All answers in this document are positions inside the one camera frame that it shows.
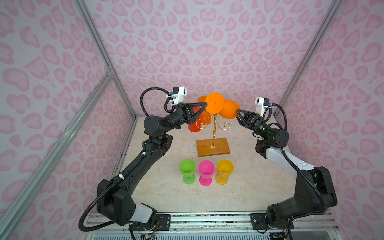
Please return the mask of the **orange back wine glass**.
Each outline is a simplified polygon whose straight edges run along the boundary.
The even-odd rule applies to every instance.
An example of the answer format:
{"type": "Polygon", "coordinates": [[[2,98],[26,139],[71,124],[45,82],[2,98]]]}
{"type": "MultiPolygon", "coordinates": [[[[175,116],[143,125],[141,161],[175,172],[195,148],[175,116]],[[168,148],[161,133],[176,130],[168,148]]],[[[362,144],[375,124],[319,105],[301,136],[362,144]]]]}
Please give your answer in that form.
{"type": "MultiPolygon", "coordinates": [[[[198,99],[199,103],[205,102],[206,96],[202,96],[198,99]]],[[[208,126],[212,122],[211,114],[208,113],[206,110],[199,116],[198,123],[203,127],[208,126]]]]}

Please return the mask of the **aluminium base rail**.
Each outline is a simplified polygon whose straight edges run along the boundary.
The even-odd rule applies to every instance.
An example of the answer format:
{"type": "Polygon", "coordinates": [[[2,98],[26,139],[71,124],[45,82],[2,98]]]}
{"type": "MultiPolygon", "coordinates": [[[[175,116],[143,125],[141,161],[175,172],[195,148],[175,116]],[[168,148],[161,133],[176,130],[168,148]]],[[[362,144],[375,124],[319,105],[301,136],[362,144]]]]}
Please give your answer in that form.
{"type": "Polygon", "coordinates": [[[263,212],[160,213],[157,225],[145,231],[138,224],[110,225],[83,233],[83,240],[341,240],[330,213],[293,220],[290,227],[270,228],[263,212]]]}

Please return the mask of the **pink wine glass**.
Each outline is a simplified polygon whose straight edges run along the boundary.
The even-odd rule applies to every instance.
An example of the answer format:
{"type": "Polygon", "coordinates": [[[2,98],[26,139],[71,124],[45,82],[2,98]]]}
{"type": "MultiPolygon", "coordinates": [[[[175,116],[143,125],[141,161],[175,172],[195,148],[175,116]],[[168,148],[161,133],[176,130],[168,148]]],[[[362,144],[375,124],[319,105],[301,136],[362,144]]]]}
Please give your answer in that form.
{"type": "Polygon", "coordinates": [[[215,165],[211,161],[202,161],[199,164],[199,182],[202,186],[208,187],[212,184],[212,177],[215,173],[215,165]]]}

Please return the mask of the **aluminium diagonal frame bar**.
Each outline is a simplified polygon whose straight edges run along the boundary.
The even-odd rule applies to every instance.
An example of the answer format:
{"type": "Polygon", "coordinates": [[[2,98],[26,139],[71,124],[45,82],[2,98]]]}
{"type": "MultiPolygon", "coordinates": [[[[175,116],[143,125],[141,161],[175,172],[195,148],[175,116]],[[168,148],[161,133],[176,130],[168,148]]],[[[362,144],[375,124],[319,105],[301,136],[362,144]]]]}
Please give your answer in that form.
{"type": "Polygon", "coordinates": [[[75,136],[89,117],[104,91],[113,80],[114,75],[108,73],[96,87],[87,101],[83,104],[77,115],[70,122],[62,136],[51,148],[42,164],[26,183],[20,194],[10,205],[1,221],[1,239],[7,240],[23,218],[31,203],[38,195],[45,182],[52,174],[54,168],[74,140],[75,136]]]}

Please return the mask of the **aluminium frame profile left corner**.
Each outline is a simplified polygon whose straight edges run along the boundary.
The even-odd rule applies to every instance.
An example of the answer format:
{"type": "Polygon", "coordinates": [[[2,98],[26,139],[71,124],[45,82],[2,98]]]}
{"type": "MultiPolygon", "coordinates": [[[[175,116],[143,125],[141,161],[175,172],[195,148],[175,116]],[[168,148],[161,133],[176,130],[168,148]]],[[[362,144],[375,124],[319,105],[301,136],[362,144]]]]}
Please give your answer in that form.
{"type": "Polygon", "coordinates": [[[106,68],[108,70],[107,73],[110,74],[110,76],[112,77],[112,80],[113,80],[113,82],[114,82],[114,84],[118,90],[118,93],[120,94],[120,96],[123,100],[123,103],[125,104],[130,116],[135,120],[137,115],[135,114],[133,107],[129,101],[128,95],[123,88],[123,84],[122,84],[120,78],[118,77],[118,75],[115,71],[114,65],[111,62],[110,56],[107,53],[107,50],[106,50],[106,47],[102,41],[102,38],[101,38],[100,34],[98,33],[98,30],[97,30],[96,25],[92,19],[92,16],[88,10],[86,2],[85,1],[79,1],[79,0],[75,0],[73,2],[76,5],[78,12],[79,12],[81,18],[83,19],[85,26],[86,26],[87,30],[89,31],[89,33],[90,33],[90,35],[91,35],[91,37],[95,43],[95,46],[96,46],[96,48],[97,48],[97,50],[101,56],[101,59],[103,60],[104,65],[106,66],[106,68]]]}

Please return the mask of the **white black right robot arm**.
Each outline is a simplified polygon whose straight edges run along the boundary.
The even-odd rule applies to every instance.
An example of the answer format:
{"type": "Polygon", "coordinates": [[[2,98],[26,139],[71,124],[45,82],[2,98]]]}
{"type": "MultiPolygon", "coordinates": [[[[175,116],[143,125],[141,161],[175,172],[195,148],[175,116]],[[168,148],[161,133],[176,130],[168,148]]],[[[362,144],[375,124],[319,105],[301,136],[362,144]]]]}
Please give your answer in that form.
{"type": "Polygon", "coordinates": [[[323,215],[338,203],[330,171],[315,167],[285,149],[289,133],[280,124],[267,124],[258,113],[237,111],[237,121],[258,137],[256,152],[277,164],[295,180],[294,195],[282,202],[268,206],[266,224],[277,228],[292,220],[311,215],[323,215]]]}

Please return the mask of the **yellow wine glass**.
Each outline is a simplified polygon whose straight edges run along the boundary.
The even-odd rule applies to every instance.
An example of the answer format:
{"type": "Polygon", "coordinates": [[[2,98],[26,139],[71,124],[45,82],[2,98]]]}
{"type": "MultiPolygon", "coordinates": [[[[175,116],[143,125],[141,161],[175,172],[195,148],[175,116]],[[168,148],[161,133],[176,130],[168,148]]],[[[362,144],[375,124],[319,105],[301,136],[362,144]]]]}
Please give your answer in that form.
{"type": "Polygon", "coordinates": [[[219,185],[227,184],[230,175],[234,171],[234,164],[226,159],[220,160],[217,164],[216,182],[219,185]]]}

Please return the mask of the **orange front wine glass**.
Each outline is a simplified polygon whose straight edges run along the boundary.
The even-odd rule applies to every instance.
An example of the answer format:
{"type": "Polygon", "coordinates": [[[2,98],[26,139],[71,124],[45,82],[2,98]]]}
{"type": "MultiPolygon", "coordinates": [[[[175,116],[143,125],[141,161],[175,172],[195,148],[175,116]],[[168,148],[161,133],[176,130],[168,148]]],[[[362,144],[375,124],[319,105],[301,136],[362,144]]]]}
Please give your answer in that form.
{"type": "Polygon", "coordinates": [[[240,109],[238,103],[224,99],[224,97],[219,93],[212,93],[208,95],[205,99],[207,103],[206,111],[211,115],[219,114],[225,119],[234,119],[237,117],[237,110],[240,109]]]}

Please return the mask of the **green wine glass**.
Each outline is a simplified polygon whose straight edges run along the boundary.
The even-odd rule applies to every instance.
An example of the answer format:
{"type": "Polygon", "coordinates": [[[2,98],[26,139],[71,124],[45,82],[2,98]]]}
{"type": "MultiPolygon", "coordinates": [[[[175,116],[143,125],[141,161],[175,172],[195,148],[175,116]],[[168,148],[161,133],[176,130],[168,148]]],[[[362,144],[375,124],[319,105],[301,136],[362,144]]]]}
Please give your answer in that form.
{"type": "Polygon", "coordinates": [[[187,185],[192,185],[195,180],[196,164],[192,159],[184,159],[179,165],[179,169],[183,175],[183,182],[187,185]]]}

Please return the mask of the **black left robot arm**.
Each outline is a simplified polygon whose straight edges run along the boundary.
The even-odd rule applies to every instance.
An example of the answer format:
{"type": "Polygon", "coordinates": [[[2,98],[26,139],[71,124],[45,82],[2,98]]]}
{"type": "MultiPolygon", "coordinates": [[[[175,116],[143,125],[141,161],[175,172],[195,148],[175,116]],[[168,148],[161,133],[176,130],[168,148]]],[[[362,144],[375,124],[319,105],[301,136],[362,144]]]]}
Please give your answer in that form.
{"type": "Polygon", "coordinates": [[[171,148],[173,136],[168,132],[180,129],[183,124],[194,124],[207,107],[202,103],[179,103],[175,111],[165,117],[147,116],[144,133],[148,139],[142,142],[142,150],[136,158],[111,180],[98,185],[97,212],[109,221],[93,227],[93,230],[117,224],[141,223],[152,229],[157,211],[145,204],[136,204],[132,194],[148,170],[171,148]]]}

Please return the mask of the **aluminium frame profile corner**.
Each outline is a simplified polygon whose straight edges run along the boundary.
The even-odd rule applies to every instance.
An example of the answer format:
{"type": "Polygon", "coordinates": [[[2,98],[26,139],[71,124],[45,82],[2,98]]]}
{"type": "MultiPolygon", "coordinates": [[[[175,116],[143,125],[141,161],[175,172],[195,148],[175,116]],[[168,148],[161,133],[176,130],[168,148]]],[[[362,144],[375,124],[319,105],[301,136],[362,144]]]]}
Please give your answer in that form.
{"type": "Polygon", "coordinates": [[[287,103],[289,96],[293,92],[293,89],[297,82],[300,80],[301,75],[303,74],[303,71],[305,67],[310,62],[312,56],[316,52],[317,48],[319,47],[323,37],[325,36],[326,32],[330,28],[332,22],[334,21],[334,18],[336,17],[339,9],[341,8],[341,5],[343,4],[342,0],[334,0],[331,2],[330,7],[328,8],[321,24],[319,25],[313,39],[311,40],[308,49],[306,50],[303,59],[301,60],[296,72],[294,73],[288,88],[283,94],[283,97],[280,101],[280,106],[283,107],[284,104],[287,103]]]}
{"type": "Polygon", "coordinates": [[[114,82],[114,84],[118,90],[118,93],[120,94],[120,96],[123,100],[123,103],[125,104],[130,116],[135,120],[137,115],[135,114],[133,107],[129,101],[128,95],[123,88],[123,84],[122,84],[120,78],[118,77],[118,75],[115,71],[114,65],[111,62],[110,56],[107,53],[107,50],[106,50],[106,47],[102,41],[102,38],[101,38],[100,34],[98,33],[98,30],[97,30],[96,25],[92,19],[92,16],[88,10],[86,2],[85,1],[79,1],[79,0],[75,0],[73,2],[76,5],[78,12],[79,12],[81,18],[83,19],[85,26],[86,26],[87,30],[89,31],[89,33],[90,33],[90,35],[91,35],[91,37],[95,43],[95,46],[96,46],[96,48],[97,48],[97,50],[101,56],[101,59],[103,60],[104,65],[106,66],[106,68],[108,70],[107,73],[110,74],[110,76],[112,77],[112,80],[113,80],[113,82],[114,82]]]}

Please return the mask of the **red wine glass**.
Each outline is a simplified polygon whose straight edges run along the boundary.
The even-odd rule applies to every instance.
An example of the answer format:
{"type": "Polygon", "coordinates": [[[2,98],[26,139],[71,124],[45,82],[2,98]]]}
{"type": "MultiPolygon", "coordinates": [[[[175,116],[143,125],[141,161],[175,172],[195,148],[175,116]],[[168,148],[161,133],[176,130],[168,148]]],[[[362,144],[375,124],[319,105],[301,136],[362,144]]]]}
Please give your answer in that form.
{"type": "MultiPolygon", "coordinates": [[[[194,113],[196,114],[199,110],[201,109],[200,106],[198,107],[193,107],[193,110],[194,110],[194,113]]],[[[200,122],[196,122],[194,124],[191,124],[191,125],[188,125],[188,129],[190,132],[192,133],[197,133],[201,130],[201,123],[200,122]]]]}

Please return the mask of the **aluminium frame profile right corner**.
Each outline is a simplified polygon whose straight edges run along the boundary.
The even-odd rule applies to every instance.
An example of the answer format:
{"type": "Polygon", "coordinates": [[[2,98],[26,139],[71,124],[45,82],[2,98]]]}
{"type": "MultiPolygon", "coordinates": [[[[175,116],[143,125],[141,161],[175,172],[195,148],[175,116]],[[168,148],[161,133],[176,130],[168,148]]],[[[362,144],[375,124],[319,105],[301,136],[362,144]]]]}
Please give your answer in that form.
{"type": "Polygon", "coordinates": [[[296,72],[294,73],[288,88],[283,94],[283,97],[280,101],[280,106],[283,107],[284,104],[287,103],[289,96],[293,92],[293,89],[297,82],[300,80],[301,75],[303,74],[303,71],[305,67],[310,62],[312,56],[316,52],[317,48],[319,47],[323,37],[325,36],[326,32],[330,28],[332,22],[334,21],[334,18],[336,17],[339,9],[341,8],[341,5],[343,4],[342,0],[334,0],[331,2],[330,7],[328,8],[321,24],[319,25],[313,39],[311,40],[308,49],[306,50],[303,59],[301,60],[296,72]]]}

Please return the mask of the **orange wine glass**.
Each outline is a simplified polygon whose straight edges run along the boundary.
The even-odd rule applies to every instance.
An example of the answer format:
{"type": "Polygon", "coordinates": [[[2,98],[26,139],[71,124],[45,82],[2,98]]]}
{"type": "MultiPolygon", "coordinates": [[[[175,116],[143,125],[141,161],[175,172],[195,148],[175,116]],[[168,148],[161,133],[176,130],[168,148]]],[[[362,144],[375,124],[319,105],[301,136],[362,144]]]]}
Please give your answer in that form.
{"type": "MultiPolygon", "coordinates": [[[[198,99],[199,103],[205,102],[206,96],[202,96],[198,99]]],[[[208,126],[212,122],[211,114],[208,113],[206,110],[199,116],[198,123],[203,127],[208,126]]]]}
{"type": "Polygon", "coordinates": [[[219,114],[225,119],[234,119],[237,117],[237,110],[240,109],[238,103],[224,99],[224,97],[219,93],[212,93],[208,95],[205,99],[207,103],[206,111],[211,115],[219,114]]]}

